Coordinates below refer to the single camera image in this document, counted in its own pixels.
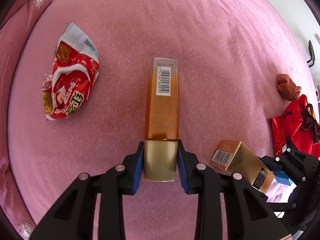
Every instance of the gold bottle cap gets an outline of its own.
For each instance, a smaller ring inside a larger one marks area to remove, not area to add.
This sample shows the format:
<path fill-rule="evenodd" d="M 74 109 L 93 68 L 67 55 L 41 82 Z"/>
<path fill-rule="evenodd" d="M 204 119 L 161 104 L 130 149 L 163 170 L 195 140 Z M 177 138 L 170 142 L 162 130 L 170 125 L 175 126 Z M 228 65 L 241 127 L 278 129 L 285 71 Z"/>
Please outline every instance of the gold bottle cap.
<path fill-rule="evenodd" d="M 174 181 L 177 150 L 177 141 L 145 140 L 144 179 L 162 182 Z"/>

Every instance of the bed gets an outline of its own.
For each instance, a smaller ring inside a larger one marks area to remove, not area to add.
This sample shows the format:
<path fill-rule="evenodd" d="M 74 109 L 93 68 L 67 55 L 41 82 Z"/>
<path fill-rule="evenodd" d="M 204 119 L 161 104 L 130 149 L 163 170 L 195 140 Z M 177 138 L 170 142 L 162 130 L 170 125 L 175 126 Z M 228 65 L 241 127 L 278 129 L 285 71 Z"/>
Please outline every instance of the bed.
<path fill-rule="evenodd" d="M 268 118 L 289 104 L 276 91 L 277 74 L 289 74 L 317 104 L 304 56 L 266 0 L 27 0 L 23 6 L 33 17 L 17 17 L 18 11 L 0 30 L 8 40 L 0 47 L 7 49 L 0 65 L 0 204 L 25 239 L 78 174 L 104 173 L 135 152 L 144 138 L 154 57 L 178 61 L 179 135 L 206 164 L 222 139 L 274 156 Z M 77 113 L 51 122 L 42 85 L 70 22 L 95 43 L 100 76 Z M 274 181 L 267 195 L 286 201 L 292 190 Z M 127 239 L 193 239 L 196 203 L 178 179 L 142 181 L 137 195 L 124 197 Z"/>

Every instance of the red and white plastic package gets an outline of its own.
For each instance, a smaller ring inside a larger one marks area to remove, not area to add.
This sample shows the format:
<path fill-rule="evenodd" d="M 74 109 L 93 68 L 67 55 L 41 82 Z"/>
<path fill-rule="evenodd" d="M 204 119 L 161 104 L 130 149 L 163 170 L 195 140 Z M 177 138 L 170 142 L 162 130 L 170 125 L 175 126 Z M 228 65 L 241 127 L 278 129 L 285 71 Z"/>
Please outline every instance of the red and white plastic package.
<path fill-rule="evenodd" d="M 48 120 L 73 114 L 88 100 L 99 76 L 97 48 L 74 23 L 70 23 L 58 41 L 52 75 L 46 75 L 43 104 Z"/>
<path fill-rule="evenodd" d="M 283 120 L 281 115 L 274 118 L 270 118 L 270 120 L 272 128 L 273 145 L 275 148 L 276 156 L 280 156 L 287 150 L 286 136 L 284 134 L 283 129 Z"/>

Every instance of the white screw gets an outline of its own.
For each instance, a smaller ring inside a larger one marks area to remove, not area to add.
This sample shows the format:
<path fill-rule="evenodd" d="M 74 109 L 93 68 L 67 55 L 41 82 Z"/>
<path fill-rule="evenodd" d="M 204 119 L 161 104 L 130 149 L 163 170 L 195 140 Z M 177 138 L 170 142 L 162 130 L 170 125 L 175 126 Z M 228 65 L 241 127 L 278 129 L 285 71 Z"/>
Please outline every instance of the white screw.
<path fill-rule="evenodd" d="M 203 171 L 207 168 L 207 166 L 203 163 L 198 163 L 196 167 L 198 170 L 201 170 L 201 171 Z"/>
<path fill-rule="evenodd" d="M 79 179 L 80 180 L 86 180 L 87 178 L 89 178 L 89 174 L 88 173 L 81 173 L 79 175 Z"/>
<path fill-rule="evenodd" d="M 233 178 L 236 179 L 236 180 L 241 180 L 242 179 L 242 175 L 238 172 L 234 173 L 233 174 Z"/>
<path fill-rule="evenodd" d="M 118 164 L 116 167 L 115 167 L 116 171 L 124 171 L 125 169 L 125 166 L 122 165 L 122 164 Z"/>

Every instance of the orange bottle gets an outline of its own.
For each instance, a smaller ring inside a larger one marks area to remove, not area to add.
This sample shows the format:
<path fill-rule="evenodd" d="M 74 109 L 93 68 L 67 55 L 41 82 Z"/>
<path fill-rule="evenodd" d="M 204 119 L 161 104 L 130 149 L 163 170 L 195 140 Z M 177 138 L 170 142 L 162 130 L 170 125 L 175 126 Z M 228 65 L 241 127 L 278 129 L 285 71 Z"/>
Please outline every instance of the orange bottle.
<path fill-rule="evenodd" d="M 174 181 L 179 138 L 178 65 L 155 58 L 150 74 L 145 125 L 144 178 Z"/>

